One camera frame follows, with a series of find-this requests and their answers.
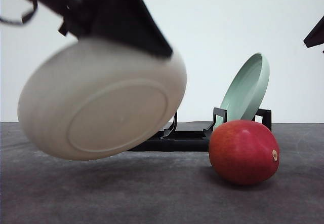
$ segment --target gray carpet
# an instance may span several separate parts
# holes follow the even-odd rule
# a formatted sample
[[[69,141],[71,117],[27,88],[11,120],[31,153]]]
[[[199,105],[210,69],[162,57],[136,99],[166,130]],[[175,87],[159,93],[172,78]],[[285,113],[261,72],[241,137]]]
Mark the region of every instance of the gray carpet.
[[[222,181],[208,153],[66,161],[1,123],[1,223],[324,223],[324,124],[274,124],[273,133],[279,170],[244,188]]]

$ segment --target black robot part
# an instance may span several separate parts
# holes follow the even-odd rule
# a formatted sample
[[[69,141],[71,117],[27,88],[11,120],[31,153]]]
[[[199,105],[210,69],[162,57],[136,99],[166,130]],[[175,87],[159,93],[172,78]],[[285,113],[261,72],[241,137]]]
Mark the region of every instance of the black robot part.
[[[304,43],[308,48],[324,43],[324,16],[305,38]]]
[[[160,32],[143,0],[30,0],[63,16],[59,31],[77,38],[97,35],[154,55],[170,57],[172,48]],[[28,19],[34,14],[29,12]],[[4,23],[19,24],[2,19]]]

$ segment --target white backdrop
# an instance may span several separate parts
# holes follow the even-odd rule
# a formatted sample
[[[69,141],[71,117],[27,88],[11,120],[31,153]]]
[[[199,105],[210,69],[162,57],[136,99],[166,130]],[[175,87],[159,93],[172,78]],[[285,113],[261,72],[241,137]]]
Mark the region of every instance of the white backdrop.
[[[271,75],[261,105],[274,122],[324,123],[324,46],[304,38],[324,15],[324,0],[145,0],[166,38],[180,50],[188,84],[180,121],[211,120],[233,77],[252,54],[268,58]],[[1,0],[19,18],[31,4]],[[75,42],[57,32],[61,17],[40,5],[27,26],[1,25],[1,121],[17,121],[20,92],[31,73]]]

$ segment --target black dish rack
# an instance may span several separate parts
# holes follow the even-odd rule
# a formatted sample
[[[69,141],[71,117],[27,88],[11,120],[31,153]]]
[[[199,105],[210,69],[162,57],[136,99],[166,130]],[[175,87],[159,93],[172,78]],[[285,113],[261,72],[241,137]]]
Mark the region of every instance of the black dish rack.
[[[140,145],[130,149],[134,152],[158,151],[158,152],[207,152],[208,144],[216,123],[216,117],[220,116],[223,123],[227,122],[227,110],[215,107],[213,110],[213,121],[200,131],[177,131],[177,113],[173,116],[172,124]],[[253,117],[262,117],[262,124],[271,131],[271,110],[258,109]]]

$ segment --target mint green plate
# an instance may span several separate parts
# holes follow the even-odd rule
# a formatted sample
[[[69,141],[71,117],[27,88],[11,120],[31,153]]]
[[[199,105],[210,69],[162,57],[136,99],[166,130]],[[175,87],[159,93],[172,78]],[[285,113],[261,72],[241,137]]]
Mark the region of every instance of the mint green plate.
[[[242,66],[220,106],[227,110],[227,121],[236,119],[251,120],[263,100],[268,87],[270,67],[261,53],[254,54]],[[220,116],[216,118],[214,128],[223,123]]]

